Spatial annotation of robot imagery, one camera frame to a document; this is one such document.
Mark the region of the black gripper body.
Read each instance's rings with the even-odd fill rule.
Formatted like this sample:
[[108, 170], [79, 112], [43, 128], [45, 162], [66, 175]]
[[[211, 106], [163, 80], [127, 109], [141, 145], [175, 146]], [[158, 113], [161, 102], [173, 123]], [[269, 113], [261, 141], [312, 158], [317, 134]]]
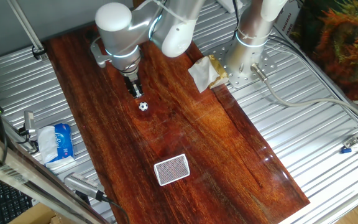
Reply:
[[125, 74], [124, 81], [128, 90], [133, 89], [134, 86], [141, 89], [141, 82], [137, 73]]

